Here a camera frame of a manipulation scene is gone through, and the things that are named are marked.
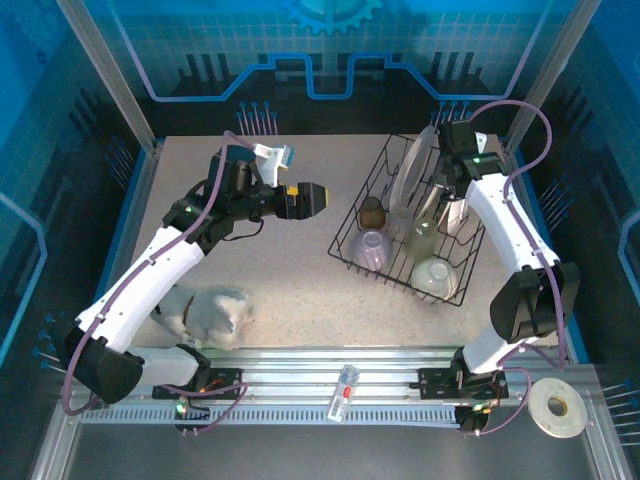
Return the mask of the aluminium frame post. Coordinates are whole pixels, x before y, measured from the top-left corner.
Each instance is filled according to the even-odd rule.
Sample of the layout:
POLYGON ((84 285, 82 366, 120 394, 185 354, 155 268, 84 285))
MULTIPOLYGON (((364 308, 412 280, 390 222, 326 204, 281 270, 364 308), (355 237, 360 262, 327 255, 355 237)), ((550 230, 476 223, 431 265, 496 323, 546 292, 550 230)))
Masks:
POLYGON ((153 154, 156 136, 83 0, 56 3, 141 148, 153 154))
MULTIPOLYGON (((602 0, 576 0, 574 8, 565 21, 558 37, 542 64, 525 101, 541 108, 554 84, 564 71, 581 37, 585 33, 602 0)), ((532 125, 535 113, 522 107, 515 116, 507 133, 506 151, 513 153, 520 145, 532 125)))

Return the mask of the clear packet with red label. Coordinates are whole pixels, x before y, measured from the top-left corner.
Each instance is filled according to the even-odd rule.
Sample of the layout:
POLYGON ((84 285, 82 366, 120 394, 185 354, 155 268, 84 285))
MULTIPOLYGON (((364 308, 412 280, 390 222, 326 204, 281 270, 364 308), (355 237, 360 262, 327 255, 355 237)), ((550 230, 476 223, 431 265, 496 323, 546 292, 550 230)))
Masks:
POLYGON ((336 388, 329 403, 327 420, 343 423, 360 378, 360 370, 353 365, 345 365, 339 374, 336 388))

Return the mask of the colourful patterned plate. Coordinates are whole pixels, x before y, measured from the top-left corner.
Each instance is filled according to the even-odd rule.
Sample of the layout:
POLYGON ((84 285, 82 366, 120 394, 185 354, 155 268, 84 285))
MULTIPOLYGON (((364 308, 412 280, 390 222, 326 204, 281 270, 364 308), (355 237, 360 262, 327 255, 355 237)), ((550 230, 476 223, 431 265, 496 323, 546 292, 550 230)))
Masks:
POLYGON ((389 199, 389 212, 408 207, 423 180, 433 175, 439 158, 435 126, 424 128, 404 156, 393 183, 389 199))

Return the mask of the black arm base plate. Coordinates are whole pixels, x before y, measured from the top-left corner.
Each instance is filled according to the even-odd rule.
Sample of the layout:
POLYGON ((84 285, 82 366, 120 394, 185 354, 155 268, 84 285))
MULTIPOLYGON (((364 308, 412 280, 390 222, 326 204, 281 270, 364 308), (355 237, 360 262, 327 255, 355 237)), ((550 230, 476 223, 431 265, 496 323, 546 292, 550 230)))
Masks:
MULTIPOLYGON (((180 386, 181 390, 208 393, 214 390, 219 390, 231 385, 237 385, 242 382, 243 371, 239 368, 212 368, 209 371, 208 378, 202 385, 190 384, 180 386)), ((235 400, 241 393, 241 387, 234 390, 229 390, 216 395, 207 395, 204 397, 189 397, 188 400, 235 400)), ((155 400, 177 400, 181 397, 181 394, 166 390, 161 386, 154 386, 152 389, 152 398, 155 400)))
POLYGON ((410 385, 422 400, 502 400, 509 397, 502 371, 485 374, 466 373, 454 368, 423 368, 410 385))

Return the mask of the clear glass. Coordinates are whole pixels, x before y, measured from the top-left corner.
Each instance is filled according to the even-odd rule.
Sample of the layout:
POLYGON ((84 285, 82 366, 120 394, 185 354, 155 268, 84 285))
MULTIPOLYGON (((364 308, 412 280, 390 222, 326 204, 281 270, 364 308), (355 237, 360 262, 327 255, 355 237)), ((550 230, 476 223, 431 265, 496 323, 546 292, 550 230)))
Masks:
POLYGON ((402 242, 413 223, 413 212, 408 207, 396 205, 389 211, 388 215, 388 234, 390 238, 402 242))

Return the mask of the frosted green cup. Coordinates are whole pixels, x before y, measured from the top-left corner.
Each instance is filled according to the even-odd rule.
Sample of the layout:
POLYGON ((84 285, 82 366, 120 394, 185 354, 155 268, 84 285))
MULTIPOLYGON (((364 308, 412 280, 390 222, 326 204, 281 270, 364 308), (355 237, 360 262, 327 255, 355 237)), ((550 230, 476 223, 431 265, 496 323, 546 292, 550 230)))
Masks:
POLYGON ((405 255, 416 262, 426 260, 434 254, 437 239, 437 224, 432 219, 420 218, 406 236, 405 255))

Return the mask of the aluminium rail beam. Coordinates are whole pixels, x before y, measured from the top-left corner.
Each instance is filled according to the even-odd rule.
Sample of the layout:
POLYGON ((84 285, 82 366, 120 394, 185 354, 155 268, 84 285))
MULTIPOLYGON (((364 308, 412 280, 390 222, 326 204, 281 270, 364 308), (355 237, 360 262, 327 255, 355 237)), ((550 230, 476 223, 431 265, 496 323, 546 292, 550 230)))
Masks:
MULTIPOLYGON (((420 394, 410 383, 421 368, 448 368, 456 347, 327 347, 241 348, 232 351, 204 349, 214 368, 239 368, 249 385, 250 404, 327 404, 341 369, 353 365, 360 371, 355 405, 417 404, 420 394)), ((560 372, 534 352, 513 357, 509 368, 529 371, 533 381, 558 378, 581 395, 599 389, 591 364, 569 363, 560 372)))

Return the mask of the white upright dish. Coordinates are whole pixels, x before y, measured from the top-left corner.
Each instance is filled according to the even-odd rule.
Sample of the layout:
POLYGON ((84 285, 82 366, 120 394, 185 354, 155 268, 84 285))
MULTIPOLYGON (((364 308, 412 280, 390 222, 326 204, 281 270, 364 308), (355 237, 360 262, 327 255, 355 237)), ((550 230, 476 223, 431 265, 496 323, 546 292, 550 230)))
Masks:
POLYGON ((440 214, 438 225, 449 234, 456 234, 467 218, 467 201, 463 198, 454 198, 451 195, 442 197, 443 209, 440 214))

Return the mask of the crumpled white plastic bag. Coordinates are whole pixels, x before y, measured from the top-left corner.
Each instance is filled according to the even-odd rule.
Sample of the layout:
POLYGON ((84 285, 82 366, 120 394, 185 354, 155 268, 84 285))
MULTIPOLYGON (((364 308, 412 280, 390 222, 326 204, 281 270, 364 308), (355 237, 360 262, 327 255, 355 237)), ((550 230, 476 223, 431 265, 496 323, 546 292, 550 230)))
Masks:
POLYGON ((245 290, 175 284, 150 317, 196 348, 231 350, 237 347, 241 328, 252 314, 251 295, 245 290))

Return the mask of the brown translucent cup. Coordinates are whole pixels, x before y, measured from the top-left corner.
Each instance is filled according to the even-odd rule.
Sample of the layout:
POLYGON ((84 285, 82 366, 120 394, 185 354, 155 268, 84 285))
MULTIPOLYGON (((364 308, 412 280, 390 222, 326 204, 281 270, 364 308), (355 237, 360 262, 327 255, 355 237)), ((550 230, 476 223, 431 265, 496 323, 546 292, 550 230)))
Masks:
POLYGON ((364 198, 359 208, 359 223, 362 229, 381 230, 384 228, 386 212, 377 197, 367 196, 364 198))

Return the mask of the grey tape roll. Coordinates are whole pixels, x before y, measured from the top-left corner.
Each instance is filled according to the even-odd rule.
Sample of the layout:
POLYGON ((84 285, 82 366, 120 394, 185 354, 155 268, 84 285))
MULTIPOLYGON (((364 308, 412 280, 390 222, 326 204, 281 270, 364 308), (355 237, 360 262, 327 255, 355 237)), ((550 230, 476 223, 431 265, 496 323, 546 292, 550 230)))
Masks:
POLYGON ((530 389, 527 407, 534 423, 554 438, 576 437, 587 424, 587 410, 581 395, 557 378, 536 381, 530 389))

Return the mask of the black connector block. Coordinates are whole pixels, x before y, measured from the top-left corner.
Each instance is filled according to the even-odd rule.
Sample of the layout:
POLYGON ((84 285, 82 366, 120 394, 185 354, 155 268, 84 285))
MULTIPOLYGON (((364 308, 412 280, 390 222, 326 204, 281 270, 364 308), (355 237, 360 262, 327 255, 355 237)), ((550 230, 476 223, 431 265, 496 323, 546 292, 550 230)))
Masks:
POLYGON ((493 407, 489 404, 475 404, 470 406, 456 406, 454 409, 458 430, 462 433, 474 434, 482 431, 488 421, 493 407))
POLYGON ((186 437, 189 432, 197 434, 199 426, 186 424, 186 421, 204 422, 211 418, 211 410, 207 407, 196 406, 193 401, 185 396, 180 396, 174 411, 174 427, 186 437))

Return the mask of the white bowl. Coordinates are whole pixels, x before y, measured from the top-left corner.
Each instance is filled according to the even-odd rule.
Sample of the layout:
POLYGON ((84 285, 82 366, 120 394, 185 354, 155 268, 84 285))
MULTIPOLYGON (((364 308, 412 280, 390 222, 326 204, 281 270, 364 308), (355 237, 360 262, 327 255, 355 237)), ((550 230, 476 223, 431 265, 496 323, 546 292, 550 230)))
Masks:
POLYGON ((432 257, 415 264, 410 284, 415 289, 447 300, 456 292, 458 275, 447 261, 432 257))

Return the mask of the black wire dish rack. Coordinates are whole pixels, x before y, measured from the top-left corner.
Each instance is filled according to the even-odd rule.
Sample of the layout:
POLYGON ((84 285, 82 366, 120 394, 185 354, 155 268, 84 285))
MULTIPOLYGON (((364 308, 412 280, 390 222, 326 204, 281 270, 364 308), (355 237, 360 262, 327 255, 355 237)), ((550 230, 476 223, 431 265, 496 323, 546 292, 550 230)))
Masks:
POLYGON ((447 230, 445 223, 438 227, 434 256, 448 262, 453 268, 455 278, 453 291, 450 293, 429 293, 411 284, 410 277, 416 262, 405 254, 405 236, 401 233, 391 235, 390 258, 379 268, 368 267, 355 261, 350 252, 353 239, 363 230, 359 210, 365 198, 377 198, 385 212, 390 212, 392 189, 399 176, 402 160, 412 144, 413 140, 404 135, 390 134, 385 138, 369 173, 354 195, 354 200, 331 241, 328 254, 344 263, 348 269, 365 277, 400 288, 431 303, 440 302, 459 307, 466 297, 483 240, 487 237, 485 226, 473 210, 469 210, 462 218, 461 224, 452 231, 447 230))

